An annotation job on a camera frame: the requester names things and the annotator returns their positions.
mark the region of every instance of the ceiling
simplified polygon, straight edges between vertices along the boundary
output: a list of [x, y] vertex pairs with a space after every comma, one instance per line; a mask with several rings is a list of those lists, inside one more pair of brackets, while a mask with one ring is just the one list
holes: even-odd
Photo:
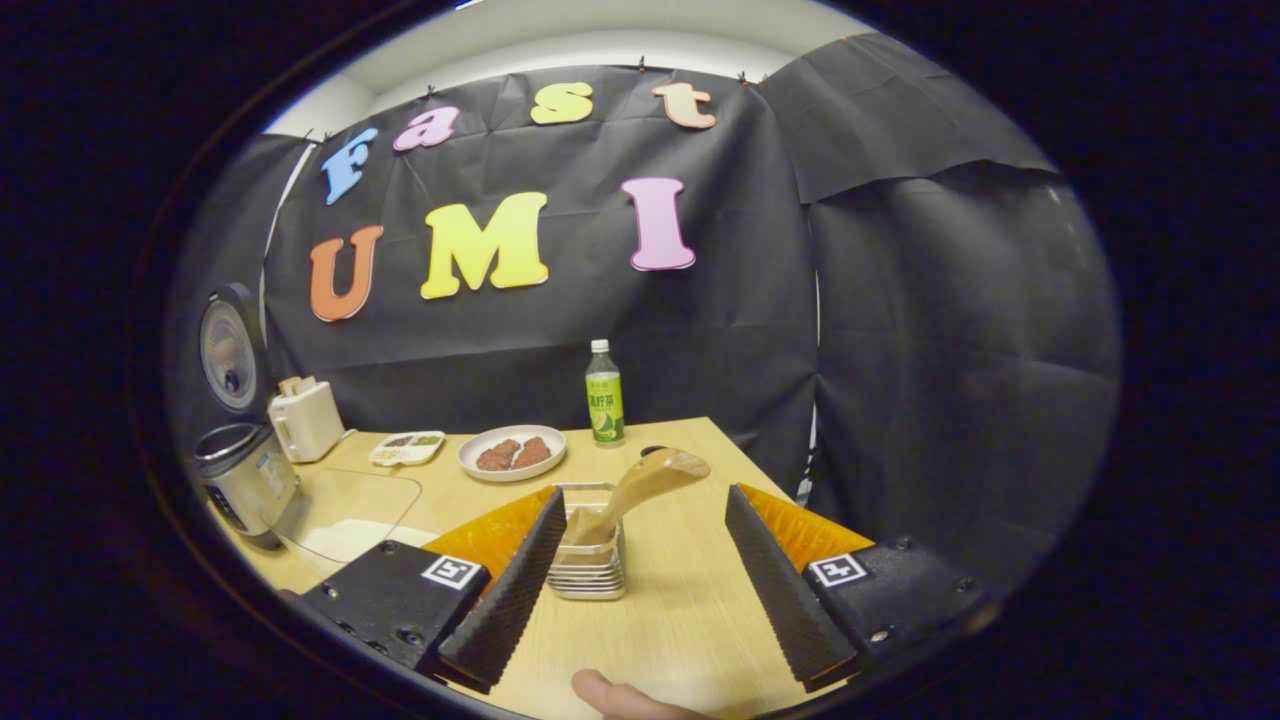
[[813, 0], [483, 0], [406, 31], [343, 74], [379, 95], [481, 53], [611, 29], [723, 37], [791, 56], [838, 37], [874, 32]]

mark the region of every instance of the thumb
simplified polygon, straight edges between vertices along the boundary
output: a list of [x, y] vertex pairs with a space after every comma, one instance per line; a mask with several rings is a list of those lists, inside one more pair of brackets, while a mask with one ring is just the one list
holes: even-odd
[[596, 670], [579, 670], [571, 685], [582, 702], [611, 720], [710, 720], [686, 707], [653, 700], [631, 685], [611, 683]]

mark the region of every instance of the steak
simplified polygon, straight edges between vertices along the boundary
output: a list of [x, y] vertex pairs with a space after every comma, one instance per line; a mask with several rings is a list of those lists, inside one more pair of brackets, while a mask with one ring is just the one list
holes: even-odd
[[516, 462], [511, 466], [511, 469], [518, 470], [521, 468], [536, 465], [550, 456], [552, 451], [547, 447], [547, 442], [543, 441], [543, 438], [534, 436], [525, 443], [525, 448], [520, 451], [520, 457], [516, 459]]
[[520, 443], [513, 439], [504, 439], [498, 445], [480, 454], [476, 459], [476, 468], [481, 470], [508, 470], [511, 459], [520, 450]]

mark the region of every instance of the rice cooker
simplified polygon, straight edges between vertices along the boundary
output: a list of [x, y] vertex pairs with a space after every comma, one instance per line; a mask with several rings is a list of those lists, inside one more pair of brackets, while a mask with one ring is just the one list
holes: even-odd
[[228, 410], [228, 423], [196, 443], [196, 479], [236, 532], [260, 547], [275, 548], [271, 530], [298, 486], [275, 429], [266, 416], [271, 383], [252, 296], [230, 283], [209, 296], [200, 323], [205, 379]]

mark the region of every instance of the pink letter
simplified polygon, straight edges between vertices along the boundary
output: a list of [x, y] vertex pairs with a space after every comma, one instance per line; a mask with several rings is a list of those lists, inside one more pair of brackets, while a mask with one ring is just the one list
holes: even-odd
[[676, 218], [676, 193], [685, 183], [676, 178], [632, 178], [622, 183], [622, 192], [636, 205], [640, 250], [631, 256], [637, 270], [678, 270], [694, 264], [694, 251], [680, 238]]
[[449, 105], [436, 108], [408, 122], [408, 129], [396, 138], [396, 150], [412, 150], [439, 145], [453, 135], [453, 120], [458, 119], [458, 109]]

